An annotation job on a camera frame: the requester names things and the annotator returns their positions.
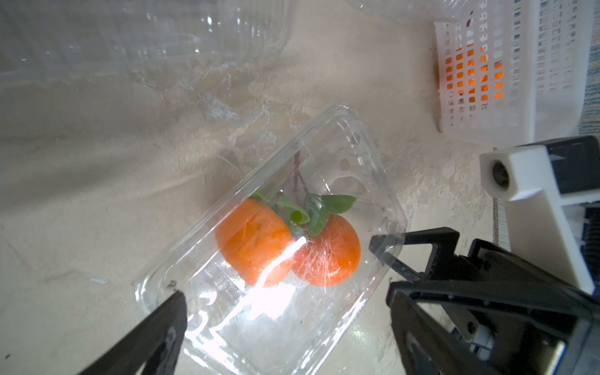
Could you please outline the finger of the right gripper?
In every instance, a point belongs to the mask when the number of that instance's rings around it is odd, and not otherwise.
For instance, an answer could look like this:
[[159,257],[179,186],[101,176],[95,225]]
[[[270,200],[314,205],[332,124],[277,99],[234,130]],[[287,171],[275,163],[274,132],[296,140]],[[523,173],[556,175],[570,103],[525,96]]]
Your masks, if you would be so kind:
[[405,279],[390,284],[387,306],[404,295],[414,301],[511,317],[536,328],[599,322],[597,300],[490,242],[474,240],[466,256],[455,253],[454,237],[410,237],[407,242],[431,245],[427,268],[417,273],[392,258],[393,270]]
[[368,249],[406,281],[449,280],[458,270],[460,233],[438,227],[406,234],[377,234]]

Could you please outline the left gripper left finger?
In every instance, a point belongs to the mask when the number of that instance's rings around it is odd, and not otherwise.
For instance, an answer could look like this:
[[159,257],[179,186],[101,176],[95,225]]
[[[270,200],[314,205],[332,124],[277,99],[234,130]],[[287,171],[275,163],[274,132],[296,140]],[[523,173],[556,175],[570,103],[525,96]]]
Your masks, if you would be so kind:
[[174,292],[82,374],[173,374],[187,331],[183,292]]

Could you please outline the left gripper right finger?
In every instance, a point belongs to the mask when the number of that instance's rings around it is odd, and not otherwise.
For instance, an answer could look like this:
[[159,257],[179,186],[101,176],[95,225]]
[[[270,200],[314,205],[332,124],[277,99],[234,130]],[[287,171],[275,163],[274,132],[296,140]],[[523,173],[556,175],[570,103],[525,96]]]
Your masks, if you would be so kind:
[[407,295],[388,299],[392,331],[407,374],[496,374]]

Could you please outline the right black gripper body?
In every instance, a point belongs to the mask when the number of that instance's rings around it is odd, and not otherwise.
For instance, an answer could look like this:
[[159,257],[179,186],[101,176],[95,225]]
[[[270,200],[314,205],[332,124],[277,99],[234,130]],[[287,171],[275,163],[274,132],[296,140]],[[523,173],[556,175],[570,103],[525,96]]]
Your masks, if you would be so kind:
[[443,374],[597,374],[599,303],[550,303],[542,309],[445,303],[443,308],[464,332],[478,324],[471,342],[440,335]]

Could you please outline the clear clamshell container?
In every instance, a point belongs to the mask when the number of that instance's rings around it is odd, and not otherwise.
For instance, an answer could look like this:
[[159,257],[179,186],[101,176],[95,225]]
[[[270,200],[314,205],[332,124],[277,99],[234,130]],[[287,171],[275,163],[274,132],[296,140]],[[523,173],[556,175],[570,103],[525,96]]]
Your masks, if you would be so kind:
[[4,1],[1,86],[275,56],[296,9],[294,1]]
[[184,353],[216,373],[314,374],[399,254],[406,215],[358,114],[333,106],[135,281],[184,295]]
[[394,20],[410,18],[432,22],[461,21],[478,6],[472,0],[355,0],[350,6],[368,14]]

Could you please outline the orange pair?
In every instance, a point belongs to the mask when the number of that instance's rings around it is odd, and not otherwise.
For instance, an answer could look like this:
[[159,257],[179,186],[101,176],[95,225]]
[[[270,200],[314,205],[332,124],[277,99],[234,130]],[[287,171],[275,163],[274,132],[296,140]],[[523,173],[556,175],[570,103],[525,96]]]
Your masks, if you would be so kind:
[[283,191],[255,191],[217,226],[217,247],[254,288],[274,287],[289,273],[313,286],[335,286],[356,273],[362,256],[359,235],[342,216],[355,203],[352,195],[306,191],[299,201]]

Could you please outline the white plastic perforated basket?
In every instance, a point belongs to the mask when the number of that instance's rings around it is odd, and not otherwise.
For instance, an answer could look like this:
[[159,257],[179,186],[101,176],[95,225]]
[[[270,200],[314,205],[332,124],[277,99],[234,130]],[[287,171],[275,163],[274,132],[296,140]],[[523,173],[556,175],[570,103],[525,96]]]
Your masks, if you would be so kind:
[[[470,15],[435,26],[441,118],[448,138],[511,148],[573,134],[584,105],[593,1],[478,1]],[[469,104],[441,89],[450,48],[502,50],[503,99]]]

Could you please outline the clear clamshell container back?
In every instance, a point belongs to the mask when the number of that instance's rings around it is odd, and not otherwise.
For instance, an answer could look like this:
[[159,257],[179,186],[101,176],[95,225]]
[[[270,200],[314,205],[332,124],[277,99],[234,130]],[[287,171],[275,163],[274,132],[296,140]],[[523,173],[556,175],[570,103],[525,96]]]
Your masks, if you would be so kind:
[[410,18],[432,22],[461,21],[478,6],[472,0],[355,0],[350,6],[368,14],[394,20]]

